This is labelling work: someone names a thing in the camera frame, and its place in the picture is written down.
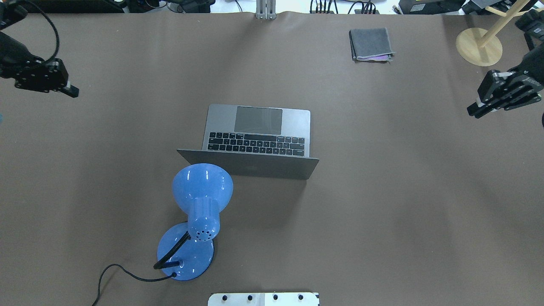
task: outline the blue desk lamp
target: blue desk lamp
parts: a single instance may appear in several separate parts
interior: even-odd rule
[[[213,239],[219,233],[219,213],[232,196],[232,179],[212,164],[193,164],[174,177],[177,205],[189,217],[160,239],[153,266],[176,280],[191,280],[206,271],[213,259]]]

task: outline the folded cloth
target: folded cloth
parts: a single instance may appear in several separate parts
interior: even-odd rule
[[[389,35],[386,28],[352,29],[349,31],[351,56],[356,60],[392,61]]]

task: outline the lamp base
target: lamp base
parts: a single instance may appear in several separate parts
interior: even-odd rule
[[[187,231],[187,222],[171,227],[160,239],[157,248],[157,260],[160,260]],[[187,240],[167,262],[179,261],[179,266],[161,269],[164,274],[176,273],[176,280],[191,280],[199,277],[210,266],[213,259],[213,240],[197,241],[193,237]]]
[[[503,45],[496,36],[482,48],[478,47],[478,41],[485,33],[487,33],[485,29],[470,28],[461,32],[455,40],[459,54],[476,66],[491,66],[503,55]]]

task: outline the round wooden base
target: round wooden base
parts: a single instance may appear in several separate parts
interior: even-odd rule
[[[477,66],[491,66],[500,60],[503,55],[503,45],[496,36],[493,36],[484,47],[478,47],[478,41],[486,32],[485,29],[470,28],[457,36],[455,46],[467,62]]]

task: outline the laptop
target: laptop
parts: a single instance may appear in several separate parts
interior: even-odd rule
[[[232,175],[307,180],[310,112],[304,109],[212,104],[202,150],[178,149],[191,164],[216,164]]]

